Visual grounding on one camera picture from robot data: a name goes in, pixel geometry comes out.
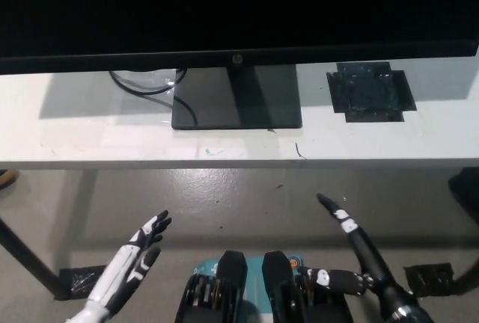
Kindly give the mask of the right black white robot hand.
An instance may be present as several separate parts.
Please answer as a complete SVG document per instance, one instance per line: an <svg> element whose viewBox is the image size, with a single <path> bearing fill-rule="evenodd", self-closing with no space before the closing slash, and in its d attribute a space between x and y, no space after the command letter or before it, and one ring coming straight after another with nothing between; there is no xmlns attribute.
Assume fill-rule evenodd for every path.
<svg viewBox="0 0 479 323"><path fill-rule="evenodd" d="M347 235L361 272L302 266L299 273L324 291L360 296L369 290L378 297L380 315L385 322L414 322L418 302L394 279L367 233L335 201L321 193L317 199Z"/></svg>

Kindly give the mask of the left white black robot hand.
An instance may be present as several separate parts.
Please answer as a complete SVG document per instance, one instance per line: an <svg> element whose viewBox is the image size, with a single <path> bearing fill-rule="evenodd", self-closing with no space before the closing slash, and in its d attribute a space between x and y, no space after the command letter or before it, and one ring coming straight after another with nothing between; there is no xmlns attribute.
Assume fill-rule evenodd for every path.
<svg viewBox="0 0 479 323"><path fill-rule="evenodd" d="M154 215L122 245L70 323L107 322L123 309L160 255L158 243L171 223L168 211Z"/></svg>

